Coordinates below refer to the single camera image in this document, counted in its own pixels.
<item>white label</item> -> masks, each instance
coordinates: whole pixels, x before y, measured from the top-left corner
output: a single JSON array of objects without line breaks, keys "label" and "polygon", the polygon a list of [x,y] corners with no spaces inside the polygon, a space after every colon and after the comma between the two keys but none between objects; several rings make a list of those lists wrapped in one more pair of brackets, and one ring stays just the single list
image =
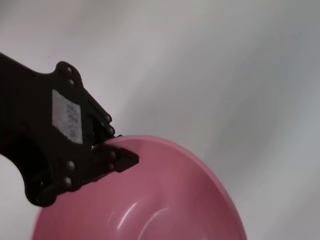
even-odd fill
[{"label": "white label", "polygon": [[76,144],[82,144],[81,107],[52,90],[52,125]]}]

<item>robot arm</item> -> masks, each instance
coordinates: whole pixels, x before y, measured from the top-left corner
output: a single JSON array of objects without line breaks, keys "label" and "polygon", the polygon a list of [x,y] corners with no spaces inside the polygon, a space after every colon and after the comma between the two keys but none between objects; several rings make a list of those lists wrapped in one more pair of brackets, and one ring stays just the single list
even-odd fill
[{"label": "robot arm", "polygon": [[70,64],[42,74],[0,53],[0,154],[19,169],[32,204],[50,206],[57,195],[139,162],[104,143],[115,137],[111,121]]}]

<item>screw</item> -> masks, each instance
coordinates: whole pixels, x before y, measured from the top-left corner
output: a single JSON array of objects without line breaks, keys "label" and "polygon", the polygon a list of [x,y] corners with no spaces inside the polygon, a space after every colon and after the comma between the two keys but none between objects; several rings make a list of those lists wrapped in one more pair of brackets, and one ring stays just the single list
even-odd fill
[{"label": "screw", "polygon": [[110,133],[111,135],[114,135],[114,134],[115,134],[115,130],[114,130],[114,128],[113,128],[112,126],[110,126],[108,130],[109,130],[109,133]]},{"label": "screw", "polygon": [[71,160],[67,161],[66,165],[70,170],[75,170],[75,168],[76,168],[75,163],[73,161],[71,161]]},{"label": "screw", "polygon": [[71,87],[75,86],[75,81],[73,81],[72,79],[69,79],[69,84],[71,85]]},{"label": "screw", "polygon": [[115,153],[115,151],[111,151],[111,152],[110,152],[110,156],[111,156],[111,158],[112,158],[112,161],[116,160],[116,153]]},{"label": "screw", "polygon": [[67,187],[71,187],[71,185],[72,185],[71,178],[68,177],[68,176],[66,176],[66,177],[64,178],[64,183],[66,184]]}]

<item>plastic bowl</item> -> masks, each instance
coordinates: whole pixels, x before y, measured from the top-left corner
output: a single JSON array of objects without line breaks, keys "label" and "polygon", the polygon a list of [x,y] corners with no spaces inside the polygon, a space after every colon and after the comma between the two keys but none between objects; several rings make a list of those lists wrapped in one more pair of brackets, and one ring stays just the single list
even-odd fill
[{"label": "plastic bowl", "polygon": [[151,136],[107,142],[140,163],[60,195],[38,214],[33,240],[246,240],[226,190],[195,155]]}]

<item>white background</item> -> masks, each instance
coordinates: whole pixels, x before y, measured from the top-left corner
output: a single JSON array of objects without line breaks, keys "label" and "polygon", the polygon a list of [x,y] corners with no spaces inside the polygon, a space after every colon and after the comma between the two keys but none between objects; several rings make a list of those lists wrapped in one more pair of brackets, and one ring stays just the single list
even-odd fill
[{"label": "white background", "polygon": [[[220,178],[250,240],[320,239],[320,1],[2,0],[0,52],[59,61],[118,134],[188,148]],[[0,159],[0,238],[37,208]]]}]

